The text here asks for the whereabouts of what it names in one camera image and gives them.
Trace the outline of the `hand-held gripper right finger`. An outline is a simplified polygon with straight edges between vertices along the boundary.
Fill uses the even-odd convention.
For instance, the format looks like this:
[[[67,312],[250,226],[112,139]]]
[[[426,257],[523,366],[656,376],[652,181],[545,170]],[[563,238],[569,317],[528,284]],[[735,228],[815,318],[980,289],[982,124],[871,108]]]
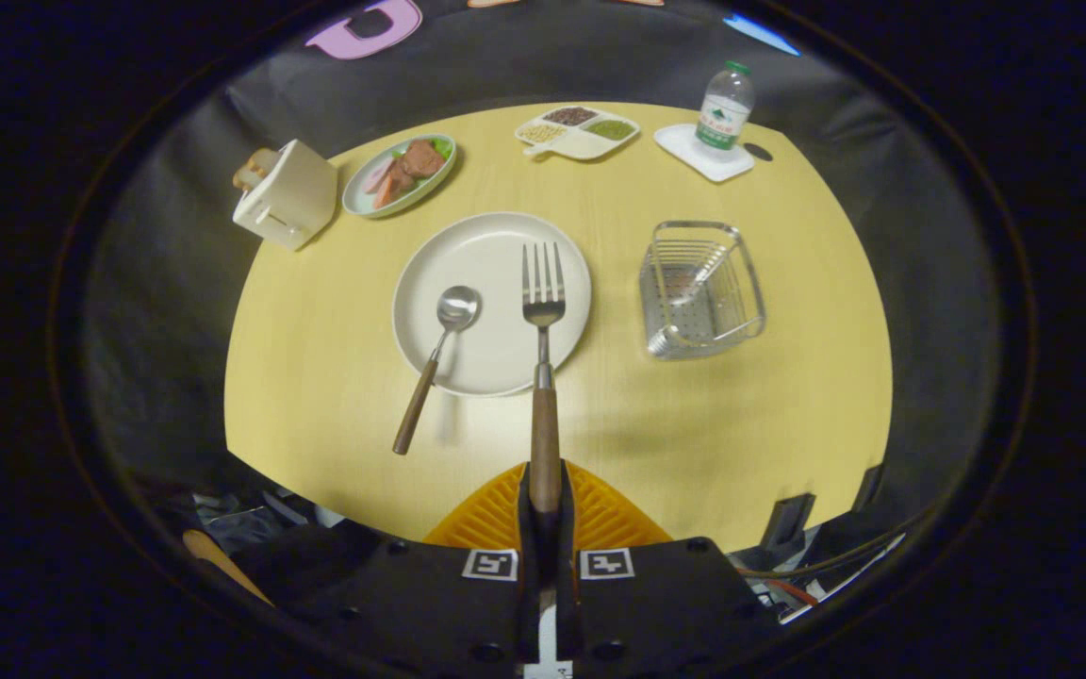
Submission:
[[[710,538],[670,538],[572,461],[565,480],[561,652],[577,674],[725,675],[780,634]]]

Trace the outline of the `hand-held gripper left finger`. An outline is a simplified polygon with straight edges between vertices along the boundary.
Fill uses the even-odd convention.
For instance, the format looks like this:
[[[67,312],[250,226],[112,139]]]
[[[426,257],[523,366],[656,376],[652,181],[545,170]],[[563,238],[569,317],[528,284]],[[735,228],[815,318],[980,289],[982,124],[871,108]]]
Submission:
[[[308,524],[253,546],[251,579],[299,640],[362,675],[516,675],[536,658],[532,546]]]

